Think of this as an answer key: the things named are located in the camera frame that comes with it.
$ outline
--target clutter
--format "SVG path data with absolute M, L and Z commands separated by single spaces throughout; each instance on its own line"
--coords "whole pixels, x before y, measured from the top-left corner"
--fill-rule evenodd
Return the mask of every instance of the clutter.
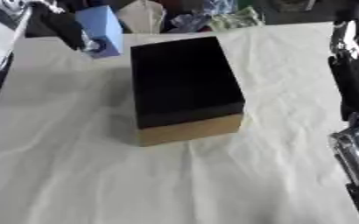
M 238 8 L 237 0 L 204 0 L 202 12 L 208 15 L 229 14 Z
M 209 28 L 214 32 L 255 25 L 264 25 L 264 19 L 251 6 L 234 14 L 212 16 L 211 21 L 208 23 Z
M 206 14 L 185 14 L 179 15 L 172 20 L 177 28 L 170 30 L 170 33 L 197 32 L 211 21 L 211 16 Z
M 87 35 L 104 47 L 99 52 L 89 52 L 92 58 L 118 56 L 123 52 L 123 28 L 109 6 L 79 10 L 75 16 Z
M 244 99 L 217 38 L 131 49 L 142 146 L 237 132 Z
M 116 13 L 133 33 L 160 33 L 165 14 L 160 3 L 149 0 L 137 0 Z
M 316 0 L 272 0 L 272 3 L 281 12 L 310 11 Z

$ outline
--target table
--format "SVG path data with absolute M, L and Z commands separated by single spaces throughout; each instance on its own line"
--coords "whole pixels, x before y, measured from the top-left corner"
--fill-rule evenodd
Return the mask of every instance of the table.
M 125 35 L 92 60 L 21 40 L 0 95 L 1 224 L 356 224 L 327 136 L 344 127 L 331 24 Z M 130 46 L 216 35 L 247 99 L 239 133 L 135 144 Z

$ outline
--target wrinkled fabric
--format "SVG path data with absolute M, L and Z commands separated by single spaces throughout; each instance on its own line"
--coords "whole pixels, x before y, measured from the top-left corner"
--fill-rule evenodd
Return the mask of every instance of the wrinkled fabric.
M 344 127 L 331 31 L 132 34 L 99 60 L 21 40 L 0 95 L 0 224 L 359 224 L 328 147 Z M 130 46 L 206 35 L 247 100 L 240 131 L 137 147 Z

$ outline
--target plastic bag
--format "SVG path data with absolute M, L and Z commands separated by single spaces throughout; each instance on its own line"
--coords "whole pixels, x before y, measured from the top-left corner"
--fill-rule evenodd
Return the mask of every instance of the plastic bag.
M 203 13 L 208 15 L 229 14 L 237 11 L 237 0 L 204 0 Z

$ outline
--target cardboard box base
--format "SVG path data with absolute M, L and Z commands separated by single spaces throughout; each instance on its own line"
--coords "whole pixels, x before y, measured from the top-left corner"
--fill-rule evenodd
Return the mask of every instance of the cardboard box base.
M 234 133 L 239 130 L 242 119 L 243 114 L 237 114 L 198 122 L 185 122 L 169 126 L 140 129 L 138 131 L 138 140 L 140 146 L 152 146 Z

